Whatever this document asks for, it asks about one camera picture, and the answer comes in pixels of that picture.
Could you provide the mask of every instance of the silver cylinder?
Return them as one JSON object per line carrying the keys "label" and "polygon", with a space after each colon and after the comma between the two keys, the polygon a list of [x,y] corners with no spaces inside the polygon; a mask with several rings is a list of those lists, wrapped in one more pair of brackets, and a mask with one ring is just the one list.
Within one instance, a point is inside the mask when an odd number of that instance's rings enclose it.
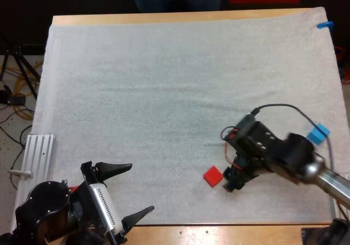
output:
{"label": "silver cylinder", "polygon": [[324,192],[350,209],[350,181],[325,168],[316,177],[315,184]]}

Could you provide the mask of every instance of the red cube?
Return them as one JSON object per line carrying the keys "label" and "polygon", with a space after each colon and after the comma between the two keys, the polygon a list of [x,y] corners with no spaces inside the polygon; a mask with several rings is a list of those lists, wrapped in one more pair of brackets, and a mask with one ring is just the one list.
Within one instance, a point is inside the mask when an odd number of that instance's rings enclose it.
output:
{"label": "red cube", "polygon": [[212,166],[210,170],[204,174],[203,178],[213,188],[222,180],[223,175],[215,166]]}

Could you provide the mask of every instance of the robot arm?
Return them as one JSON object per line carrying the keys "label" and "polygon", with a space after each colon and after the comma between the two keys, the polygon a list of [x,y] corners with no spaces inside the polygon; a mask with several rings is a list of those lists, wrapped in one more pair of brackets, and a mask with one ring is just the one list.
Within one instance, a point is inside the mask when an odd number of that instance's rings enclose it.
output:
{"label": "robot arm", "polygon": [[241,189],[259,174],[273,172],[295,184],[317,185],[350,209],[350,181],[329,170],[307,138],[290,133],[281,140],[256,121],[253,114],[248,114],[223,140],[233,146],[237,154],[234,165],[224,172],[227,191]]}
{"label": "robot arm", "polygon": [[81,165],[85,180],[71,191],[65,181],[38,184],[16,209],[17,228],[0,236],[0,244],[44,245],[67,235],[66,244],[125,243],[125,235],[154,207],[121,219],[103,181],[131,167],[86,162]]}

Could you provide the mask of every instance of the blue cube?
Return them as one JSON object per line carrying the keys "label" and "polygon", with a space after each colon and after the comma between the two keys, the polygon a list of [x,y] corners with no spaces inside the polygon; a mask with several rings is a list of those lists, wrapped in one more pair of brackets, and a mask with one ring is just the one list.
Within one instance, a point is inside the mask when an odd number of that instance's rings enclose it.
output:
{"label": "blue cube", "polygon": [[[317,127],[322,130],[323,133],[325,133],[327,136],[330,134],[330,131],[324,127],[321,123],[317,124]],[[311,142],[315,143],[316,145],[320,145],[326,138],[323,134],[317,129],[313,128],[313,130],[306,136]]]}

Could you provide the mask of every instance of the table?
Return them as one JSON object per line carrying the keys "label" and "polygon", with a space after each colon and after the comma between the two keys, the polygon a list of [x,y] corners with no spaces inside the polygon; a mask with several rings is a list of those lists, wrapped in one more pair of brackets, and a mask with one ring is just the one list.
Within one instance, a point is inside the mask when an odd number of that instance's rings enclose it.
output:
{"label": "table", "polygon": [[[295,14],[306,9],[269,9],[241,11],[208,11],[199,13],[107,14],[54,16],[54,25],[108,25],[155,22],[185,22],[266,18]],[[311,225],[190,225],[139,226],[127,236],[127,244],[302,244],[301,228],[325,227]]]}

